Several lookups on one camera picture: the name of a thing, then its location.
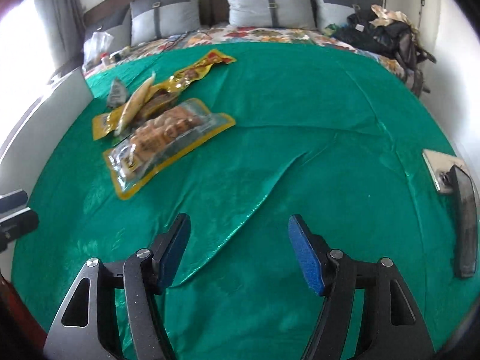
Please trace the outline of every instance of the clear plastic bag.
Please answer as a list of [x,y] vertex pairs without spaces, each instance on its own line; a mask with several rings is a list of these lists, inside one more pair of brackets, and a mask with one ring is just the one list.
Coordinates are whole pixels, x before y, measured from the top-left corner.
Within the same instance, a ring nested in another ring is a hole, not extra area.
[[129,199],[162,169],[234,125],[231,116],[212,114],[199,99],[148,120],[104,153],[117,195]]
[[113,36],[107,32],[94,32],[92,37],[83,44],[84,72],[89,71],[101,62],[102,54],[107,53],[113,42]]

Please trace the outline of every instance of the bright window light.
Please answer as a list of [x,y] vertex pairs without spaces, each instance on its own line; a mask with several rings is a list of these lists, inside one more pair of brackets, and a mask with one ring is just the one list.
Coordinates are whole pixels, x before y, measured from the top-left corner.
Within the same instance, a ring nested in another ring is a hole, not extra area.
[[35,3],[24,0],[0,21],[0,145],[44,92],[53,72]]

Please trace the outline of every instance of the gray pillow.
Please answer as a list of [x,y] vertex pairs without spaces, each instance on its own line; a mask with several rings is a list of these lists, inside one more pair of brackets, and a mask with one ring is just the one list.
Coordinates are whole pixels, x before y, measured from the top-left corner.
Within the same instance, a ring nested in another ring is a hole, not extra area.
[[131,7],[131,45],[200,27],[198,0],[136,0]]
[[95,24],[92,24],[85,30],[85,44],[83,49],[90,39],[94,32],[108,32],[113,36],[112,44],[108,49],[109,54],[113,54],[116,51],[123,49],[126,46],[130,46],[130,37],[131,37],[131,14],[130,6],[126,5],[122,9],[119,9],[117,12],[104,17],[104,19],[98,21]]
[[347,17],[355,13],[354,5],[369,9],[373,4],[382,5],[381,0],[315,0],[317,4],[317,28],[334,30],[347,25]]
[[314,30],[310,0],[228,0],[229,22],[236,27],[277,27]]

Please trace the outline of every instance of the green sheet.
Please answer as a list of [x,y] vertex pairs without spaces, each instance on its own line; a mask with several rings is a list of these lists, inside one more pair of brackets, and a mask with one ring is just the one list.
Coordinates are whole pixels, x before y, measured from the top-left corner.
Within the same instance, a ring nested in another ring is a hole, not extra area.
[[[122,202],[93,142],[115,76],[130,91],[202,57],[199,46],[148,57],[88,80],[95,100],[46,165],[30,206],[40,226],[16,247],[13,281],[48,329],[84,262],[125,259],[179,212],[192,233],[174,284],[159,301],[180,359],[299,359],[322,298],[310,291],[287,236],[291,214],[350,257],[391,257],[439,347],[467,312],[480,276],[453,277],[453,209],[437,195],[422,149],[453,154],[421,103],[373,60],[301,44],[216,46],[237,58],[195,82],[232,127]],[[118,324],[133,358],[121,291]],[[362,298],[343,358],[354,352]]]

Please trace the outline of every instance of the gray curtain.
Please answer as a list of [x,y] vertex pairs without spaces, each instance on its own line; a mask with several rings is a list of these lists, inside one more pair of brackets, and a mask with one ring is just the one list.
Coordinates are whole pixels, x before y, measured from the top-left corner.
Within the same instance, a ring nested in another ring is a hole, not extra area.
[[82,64],[83,13],[80,0],[34,0],[42,19],[57,71],[67,71]]

